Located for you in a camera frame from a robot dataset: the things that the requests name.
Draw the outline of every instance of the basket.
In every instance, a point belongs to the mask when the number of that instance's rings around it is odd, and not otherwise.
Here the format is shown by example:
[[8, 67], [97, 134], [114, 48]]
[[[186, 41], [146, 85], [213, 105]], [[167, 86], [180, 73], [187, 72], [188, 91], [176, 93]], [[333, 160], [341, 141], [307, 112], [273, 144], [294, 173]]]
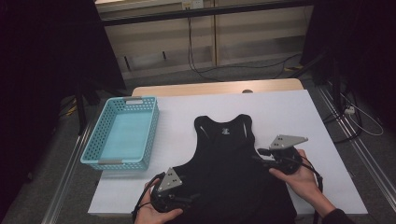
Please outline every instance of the basket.
[[80, 161], [95, 170], [147, 170], [159, 113], [156, 97], [108, 99]]

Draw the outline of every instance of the gray carpet floor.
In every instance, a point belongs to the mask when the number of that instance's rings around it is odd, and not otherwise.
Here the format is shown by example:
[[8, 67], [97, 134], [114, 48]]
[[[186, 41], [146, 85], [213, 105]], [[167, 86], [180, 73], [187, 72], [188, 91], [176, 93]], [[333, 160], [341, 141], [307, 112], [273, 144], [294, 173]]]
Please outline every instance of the gray carpet floor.
[[[265, 62], [243, 63], [243, 66], [265, 66], [282, 61], [271, 60]], [[286, 62], [286, 67], [297, 65], [298, 57], [292, 58]], [[247, 68], [247, 67], [227, 67], [216, 69], [210, 72], [202, 73], [202, 76], [215, 78], [221, 81], [237, 80], [255, 80], [269, 79], [273, 77], [288, 77], [290, 73], [282, 71], [282, 63], [278, 66], [269, 68]], [[153, 85], [170, 85], [183, 83], [200, 83], [212, 82], [213, 79], [200, 77], [193, 71], [177, 72], [173, 74], [160, 75], [156, 77], [140, 77], [126, 81], [127, 90], [131, 93], [134, 88], [139, 86]], [[307, 89], [312, 100], [317, 107], [319, 114], [325, 118], [331, 111], [326, 106], [323, 98], [319, 94], [322, 86], [315, 86], [311, 74], [301, 77], [304, 88]], [[98, 109], [103, 106], [106, 98], [111, 97], [105, 92], [98, 92], [102, 97], [99, 105], [86, 104], [87, 117], [93, 120], [97, 117]], [[360, 108], [370, 115], [374, 112], [368, 106], [364, 99], [358, 95]], [[365, 116], [363, 127], [372, 132], [378, 132], [375, 124]], [[331, 122], [326, 125], [329, 135], [333, 140], [345, 138], [337, 122]], [[17, 199], [10, 206], [7, 216], [2, 223], [41, 223], [47, 209], [50, 206], [51, 199], [56, 191], [60, 180], [63, 176], [64, 169], [67, 166], [70, 155], [73, 152], [78, 140], [78, 115], [61, 116], [48, 145], [47, 153], [41, 158], [37, 167], [33, 171], [33, 181], [26, 183]], [[396, 138], [395, 133], [385, 130], [381, 136], [372, 136], [363, 132], [360, 140], [367, 146], [372, 153], [378, 165], [383, 169], [392, 183], [396, 182]], [[387, 198], [382, 193], [379, 186], [373, 180], [371, 174], [357, 154], [355, 148], [350, 142], [337, 144], [336, 148], [343, 159], [346, 168], [353, 174], [352, 180], [355, 183], [364, 204], [366, 205], [369, 215], [352, 217], [357, 223], [394, 223], [396, 213], [389, 205]], [[91, 203], [92, 196], [96, 190], [97, 181], [100, 179], [101, 172], [94, 171], [83, 164], [77, 164], [76, 170], [72, 177], [71, 185], [67, 191], [66, 197], [60, 210], [60, 215], [56, 223], [132, 223], [129, 217], [96, 217], [87, 214]], [[297, 223], [312, 223], [312, 217], [301, 217], [296, 220]]]

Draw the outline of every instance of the white power adapter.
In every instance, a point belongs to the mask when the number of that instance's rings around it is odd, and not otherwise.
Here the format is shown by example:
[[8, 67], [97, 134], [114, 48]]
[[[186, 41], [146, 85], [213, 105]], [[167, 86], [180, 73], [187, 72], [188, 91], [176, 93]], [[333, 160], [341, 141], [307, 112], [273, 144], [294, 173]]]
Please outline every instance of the white power adapter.
[[346, 107], [345, 114], [355, 114], [355, 107], [352, 105], [349, 105]]

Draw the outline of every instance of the black garment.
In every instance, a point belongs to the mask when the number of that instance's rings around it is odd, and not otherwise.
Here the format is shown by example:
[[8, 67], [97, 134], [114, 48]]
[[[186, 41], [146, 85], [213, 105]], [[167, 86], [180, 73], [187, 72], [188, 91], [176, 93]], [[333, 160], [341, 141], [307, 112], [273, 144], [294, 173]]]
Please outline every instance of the black garment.
[[341, 209], [335, 209], [334, 211], [330, 212], [326, 217], [322, 220], [323, 224], [354, 224], [352, 220], [347, 217]]
[[195, 120], [195, 154], [174, 169], [184, 176], [176, 196], [200, 197], [169, 223], [294, 223], [286, 184], [252, 159], [257, 153], [251, 123], [248, 115], [224, 123], [207, 116]]

